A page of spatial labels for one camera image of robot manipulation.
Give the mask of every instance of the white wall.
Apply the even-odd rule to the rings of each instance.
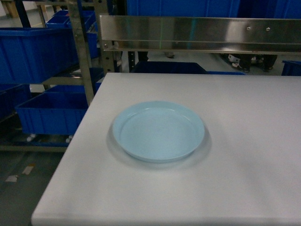
[[[37,5],[35,2],[33,1],[24,1],[23,2],[25,10],[31,10],[31,9],[35,9],[37,8]],[[3,5],[0,3],[0,16],[6,16],[6,12],[3,8]]]
[[[0,16],[5,16],[5,15],[6,15],[5,10],[4,10],[2,4],[0,3]]]
[[[33,1],[23,1],[23,4],[26,11],[37,8],[36,3]]]

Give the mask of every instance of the gray floor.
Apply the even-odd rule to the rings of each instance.
[[[53,15],[51,7],[45,13],[46,20]],[[28,13],[32,27],[42,27],[37,11]],[[21,27],[18,18],[0,18],[0,27]],[[207,71],[234,72],[218,54],[175,52],[169,59],[163,52],[149,52],[150,61],[195,62]],[[282,60],[298,60],[301,56],[279,55],[274,69],[265,73],[253,66],[250,75],[281,75]],[[123,72],[128,72],[127,53],[123,54]],[[42,91],[41,85],[32,86],[32,91]],[[0,226],[29,226],[31,214],[50,181],[62,153],[0,152]],[[29,175],[22,172],[28,164],[35,164]],[[18,175],[17,182],[5,182],[8,176]]]
[[[53,13],[48,7],[45,19]],[[42,27],[36,10],[28,12],[28,18],[32,27]],[[19,18],[1,17],[0,27],[22,24]],[[0,152],[0,226],[31,226],[31,215],[62,156],[63,153]],[[29,164],[35,164],[31,173],[22,174]],[[11,175],[18,175],[17,182],[5,182]]]

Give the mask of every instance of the blue storage crate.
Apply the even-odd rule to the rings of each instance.
[[[0,120],[9,116],[14,110],[7,92],[0,92]]]
[[[86,31],[92,26],[92,24],[96,21],[95,12],[94,11],[83,11],[83,17],[85,21]],[[71,21],[67,22],[67,27],[72,28]]]
[[[131,73],[208,74],[197,63],[140,61]]]
[[[32,97],[29,85],[0,84],[0,91],[8,93],[8,98],[13,107]]]
[[[224,74],[224,75],[246,75],[242,72],[208,72],[208,74]]]
[[[99,89],[101,83],[95,83],[96,91]],[[57,85],[45,92],[63,92],[63,93],[85,93],[84,86],[68,86],[68,85]]]
[[[69,12],[67,10],[60,10],[54,13],[53,16],[69,16]]]
[[[71,29],[0,28],[0,83],[41,83],[78,63]]]
[[[300,61],[282,61],[284,68],[282,76],[301,76],[301,62]]]
[[[67,23],[70,21],[68,16],[53,16],[48,22],[48,28],[68,28]]]
[[[301,0],[252,0],[253,18],[301,19]]]
[[[127,0],[130,16],[237,17],[240,0]]]
[[[97,34],[87,32],[87,38],[91,58],[98,57]]]
[[[88,108],[83,93],[43,93],[16,111],[24,133],[73,135]]]

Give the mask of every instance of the plate rim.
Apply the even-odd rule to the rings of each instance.
[[[174,106],[177,106],[177,107],[180,107],[182,109],[185,109],[186,111],[192,113],[193,115],[197,116],[197,119],[199,120],[199,125],[198,126],[201,126],[201,130],[202,130],[202,134],[200,136],[200,141],[198,142],[198,144],[196,145],[196,147],[193,147],[190,151],[188,151],[187,153],[185,154],[182,154],[182,155],[179,155],[179,156],[176,156],[174,158],[166,158],[166,159],[156,159],[156,158],[146,158],[144,156],[140,156],[140,155],[137,155],[129,150],[127,150],[123,145],[122,145],[122,142],[120,142],[120,140],[117,138],[117,131],[116,131],[116,123],[118,121],[118,119],[125,113],[127,112],[128,110],[130,110],[131,108],[135,108],[135,107],[138,107],[139,105],[147,105],[147,104],[158,104],[158,103],[161,103],[161,104],[164,104],[164,103],[167,103],[168,105],[174,105]],[[131,117],[133,117],[134,115],[136,115],[138,112],[135,112],[133,113],[132,115],[129,115],[128,117],[126,117],[126,120],[124,120],[124,122],[126,122],[128,119],[130,119]],[[204,140],[204,137],[205,137],[205,126],[204,126],[204,122],[203,120],[201,119],[201,117],[195,113],[193,110],[191,110],[190,108],[184,106],[184,105],[181,105],[181,104],[178,104],[178,103],[175,103],[175,102],[170,102],[170,101],[145,101],[145,102],[139,102],[137,104],[134,104],[134,105],[130,105],[129,107],[125,108],[124,110],[122,110],[116,117],[115,119],[113,120],[113,124],[112,124],[112,133],[113,133],[113,136],[114,136],[114,139],[115,141],[119,144],[119,146],[129,155],[131,155],[132,157],[136,158],[136,159],[139,159],[141,161],[144,161],[144,162],[152,162],[152,163],[165,163],[165,162],[173,162],[173,161],[177,161],[177,160],[180,160],[188,155],[190,155],[191,153],[193,153],[200,145],[201,143],[203,142]]]

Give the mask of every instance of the paper scrap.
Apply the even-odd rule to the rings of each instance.
[[[30,172],[32,171],[33,167],[34,167],[34,164],[29,164],[28,166],[25,167],[22,174],[29,175]]]
[[[18,175],[11,175],[5,180],[5,182],[17,182],[17,179]]]

